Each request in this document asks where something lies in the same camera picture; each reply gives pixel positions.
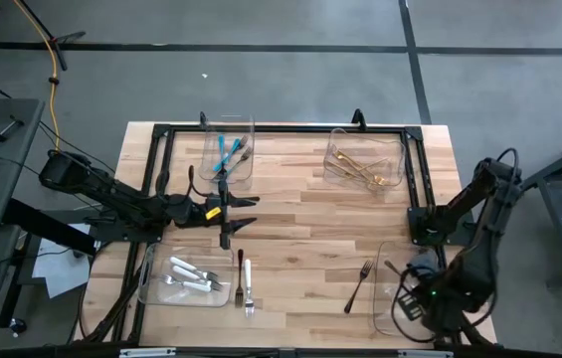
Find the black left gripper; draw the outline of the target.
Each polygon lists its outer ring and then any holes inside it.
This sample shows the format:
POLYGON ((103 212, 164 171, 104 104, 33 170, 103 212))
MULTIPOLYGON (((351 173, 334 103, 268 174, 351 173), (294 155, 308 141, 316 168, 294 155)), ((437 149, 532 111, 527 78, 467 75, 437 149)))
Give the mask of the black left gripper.
POLYGON ((223 250, 230 248, 230 232, 236 233, 257 220, 256 218, 245 218, 228 222, 228 204, 234 208, 241 208, 256 206, 260 202, 259 197, 239 198, 230 195, 228 199, 228 194, 227 182, 222 179, 218 182, 218 193, 207 195, 203 206, 206 221, 209 224, 220 226, 219 244, 223 250))

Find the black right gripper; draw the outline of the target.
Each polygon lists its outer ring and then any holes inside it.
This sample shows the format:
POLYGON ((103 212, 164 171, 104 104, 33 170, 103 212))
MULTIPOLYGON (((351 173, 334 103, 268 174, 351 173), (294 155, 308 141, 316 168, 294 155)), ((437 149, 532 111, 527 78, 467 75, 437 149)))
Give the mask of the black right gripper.
POLYGON ((437 295, 433 282, 440 272, 435 251, 419 251, 406 264, 402 272, 404 292, 398 295, 398 305, 410 321, 422 318, 430 308, 437 295))

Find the clear plastic bin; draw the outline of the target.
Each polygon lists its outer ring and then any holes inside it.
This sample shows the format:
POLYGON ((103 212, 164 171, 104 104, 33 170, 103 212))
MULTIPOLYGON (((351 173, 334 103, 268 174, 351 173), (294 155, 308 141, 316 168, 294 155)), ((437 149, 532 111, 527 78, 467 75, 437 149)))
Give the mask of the clear plastic bin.
POLYGON ((250 182, 250 178, 253 172, 253 161, 254 152, 256 144, 256 132, 255 132, 255 119, 251 115, 244 114, 221 114, 219 116, 210 117, 207 116, 208 123, 207 126, 202 128, 205 130, 205 142, 202 152, 202 163, 200 169, 200 177, 206 181, 215 182, 212 178, 219 172, 232 167, 245 152, 248 147, 254 149, 252 156, 242 163, 238 168, 236 168, 227 179, 224 179, 229 185, 237 185, 241 187, 246 187, 250 182), (233 145, 233 142, 237 138, 242 138, 244 135, 249 135, 250 138, 247 144, 238 149, 231 157, 227 164, 224 164, 222 168, 215 172, 213 167, 215 164, 220 162, 219 146, 218 146, 218 135, 224 134, 226 151, 229 151, 233 145))
POLYGON ((397 252, 391 243, 384 242, 379 246, 371 275, 371 320, 375 330, 381 334, 424 341, 434 336, 434 333, 422 324, 422 318, 410 321, 405 316, 398 305, 398 295, 404 292, 404 279, 402 275, 397 276, 384 265, 384 261, 389 260, 402 273, 406 264, 419 251, 432 249, 413 246, 404 252, 397 252))
POLYGON ((391 186, 380 191, 357 189, 381 193, 397 187, 402 182, 405 170, 404 149, 404 144, 398 138, 393 139, 390 135, 383 140, 365 134, 351 133, 342 128, 334 128, 329 134, 322 164, 325 160, 329 160, 350 167, 345 161, 338 160, 334 156, 336 150, 349 155, 361 165, 368 165, 386 158, 385 162, 372 167, 371 171, 387 179, 391 186))
POLYGON ((151 245, 144 255, 139 279, 139 300, 146 304, 171 306, 221 307, 231 300, 234 279, 234 254, 215 247, 175 247, 165 244, 151 245), (166 284, 163 274, 178 280, 200 283, 172 270, 170 257, 177 257, 200 270, 214 272, 223 289, 205 293, 177 284, 166 284))

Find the white paper sheet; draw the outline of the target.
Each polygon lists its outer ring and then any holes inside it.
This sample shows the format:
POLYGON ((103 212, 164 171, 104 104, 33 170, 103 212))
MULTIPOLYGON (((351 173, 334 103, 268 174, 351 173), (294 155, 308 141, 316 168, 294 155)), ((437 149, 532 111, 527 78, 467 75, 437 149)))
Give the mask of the white paper sheet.
POLYGON ((41 240, 33 265, 32 278, 41 278, 49 298, 54 298, 88 282, 90 261, 87 255, 41 240))

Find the black desk beam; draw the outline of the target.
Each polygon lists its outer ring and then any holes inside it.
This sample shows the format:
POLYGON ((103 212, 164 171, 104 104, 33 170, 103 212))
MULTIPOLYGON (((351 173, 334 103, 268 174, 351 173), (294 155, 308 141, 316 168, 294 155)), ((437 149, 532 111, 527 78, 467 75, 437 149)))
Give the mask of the black desk beam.
POLYGON ((95 254, 94 238, 16 199, 10 199, 3 224, 17 225, 24 231, 50 240, 84 255, 95 254))

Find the black tripod stand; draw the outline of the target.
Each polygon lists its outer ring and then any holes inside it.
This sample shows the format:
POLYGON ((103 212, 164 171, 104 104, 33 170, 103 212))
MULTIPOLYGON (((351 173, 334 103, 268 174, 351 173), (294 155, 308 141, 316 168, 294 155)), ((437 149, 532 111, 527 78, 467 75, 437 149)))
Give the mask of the black tripod stand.
POLYGON ((69 33, 68 35, 63 35, 56 37, 51 31, 46 27, 38 15, 33 11, 33 9, 27 4, 25 0, 12 0, 13 3, 18 7, 21 13, 27 18, 29 23, 33 26, 37 34, 41 37, 44 47, 50 52, 51 60, 56 73, 58 69, 65 72, 68 69, 68 64, 66 58, 63 54, 61 45, 74 42, 81 39, 86 32, 78 31, 69 33))

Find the silver metal bracket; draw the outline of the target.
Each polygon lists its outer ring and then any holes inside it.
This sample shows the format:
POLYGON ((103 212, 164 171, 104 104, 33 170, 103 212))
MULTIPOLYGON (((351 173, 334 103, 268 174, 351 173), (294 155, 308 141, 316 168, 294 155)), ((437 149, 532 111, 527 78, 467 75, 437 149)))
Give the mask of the silver metal bracket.
POLYGON ((397 353, 398 358, 454 358, 454 353, 451 351, 442 350, 418 350, 418 349, 405 349, 399 350, 397 353))
POLYGON ((175 358, 177 349, 174 347, 128 348, 121 349, 118 358, 175 358))

